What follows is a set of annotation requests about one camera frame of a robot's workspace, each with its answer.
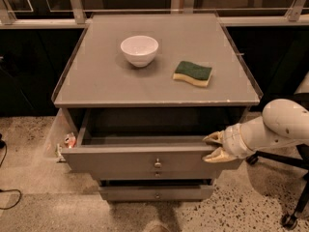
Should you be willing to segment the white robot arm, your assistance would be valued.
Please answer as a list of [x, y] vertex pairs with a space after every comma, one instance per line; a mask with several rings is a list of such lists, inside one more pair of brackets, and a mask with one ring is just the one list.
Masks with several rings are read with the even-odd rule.
[[261, 116], [213, 132], [204, 141], [219, 145], [203, 157], [211, 163], [245, 159], [262, 149], [309, 145], [309, 111], [295, 101], [273, 100]]

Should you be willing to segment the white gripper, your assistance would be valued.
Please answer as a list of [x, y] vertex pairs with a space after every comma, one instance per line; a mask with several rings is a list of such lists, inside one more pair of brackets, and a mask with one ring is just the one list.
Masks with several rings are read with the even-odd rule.
[[229, 126], [225, 131], [215, 131], [203, 138], [205, 143], [222, 144], [211, 154], [203, 156], [202, 160], [209, 163], [228, 162], [235, 159], [245, 159], [254, 154], [244, 142], [240, 133], [240, 123]]

